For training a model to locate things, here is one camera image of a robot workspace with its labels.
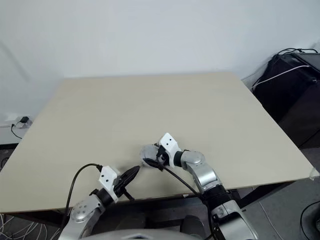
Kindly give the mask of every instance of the beige tabletop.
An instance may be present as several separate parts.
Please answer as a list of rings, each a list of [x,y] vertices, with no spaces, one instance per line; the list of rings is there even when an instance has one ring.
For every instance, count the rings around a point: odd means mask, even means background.
[[[231,73],[66,79],[0,173],[0,212],[63,208],[81,166],[123,172],[141,165],[142,146],[166,132],[181,149],[203,153],[227,189],[308,178],[313,171]],[[189,173],[174,171],[195,187]],[[99,188],[98,178],[94,167],[81,172],[71,205]],[[136,199],[190,192],[147,167],[127,190]]]

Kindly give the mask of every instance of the gray floor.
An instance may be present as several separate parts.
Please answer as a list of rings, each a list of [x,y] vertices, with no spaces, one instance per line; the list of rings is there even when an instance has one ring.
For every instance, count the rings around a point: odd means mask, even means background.
[[[302,151],[303,154],[310,160],[310,162],[320,170],[320,148],[305,149]],[[0,160],[9,156],[10,151],[0,152]],[[240,189],[239,193],[245,195],[250,192],[251,189]],[[306,239],[300,230],[299,221],[301,211],[308,204],[320,200],[320,178],[314,180],[303,179],[296,181],[295,183],[287,186],[286,188],[276,192],[275,194],[261,200],[260,202],[264,206],[269,218],[271,219],[274,227],[280,233],[284,240],[304,240]],[[254,203],[245,208],[245,215],[249,218],[255,230],[259,235],[260,240],[280,240],[277,236],[270,223],[268,222],[261,206],[259,203]],[[314,227],[315,216],[320,213],[320,204],[316,204],[310,207],[304,214],[303,226],[305,228],[306,234],[311,240],[320,239],[320,234]],[[148,214],[152,215],[159,221],[168,219],[178,219],[185,215],[196,215],[204,223],[206,227],[206,232],[209,234],[207,228],[208,220],[206,208],[199,204],[190,207],[177,207],[170,209],[154,210]],[[28,221],[15,218],[11,223],[5,226],[5,233],[9,236],[21,228],[28,225]],[[178,230],[178,227],[170,228],[172,230]],[[48,236],[51,237],[55,232],[56,228],[49,227]],[[36,239],[39,232],[39,228],[35,229],[31,234],[29,234],[25,239]],[[41,240],[44,239],[44,232],[41,234]]]

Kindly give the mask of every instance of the white wall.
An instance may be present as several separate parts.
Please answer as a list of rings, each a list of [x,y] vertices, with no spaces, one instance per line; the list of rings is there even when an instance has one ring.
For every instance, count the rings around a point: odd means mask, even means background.
[[[319,9],[318,0],[0,0],[0,123],[36,117],[65,77],[243,78],[281,49],[317,42]],[[0,144],[17,140],[0,128]]]

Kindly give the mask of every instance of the wooden table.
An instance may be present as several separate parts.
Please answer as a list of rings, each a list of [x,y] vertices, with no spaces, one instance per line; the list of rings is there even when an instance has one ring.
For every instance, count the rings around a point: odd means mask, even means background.
[[[63,208],[81,166],[123,172],[165,132],[203,153],[226,189],[319,175],[231,73],[66,79],[0,174],[0,212]],[[195,187],[189,173],[174,171]],[[100,187],[98,177],[94,167],[79,175],[71,206]],[[137,200],[190,192],[146,167],[127,190]]]

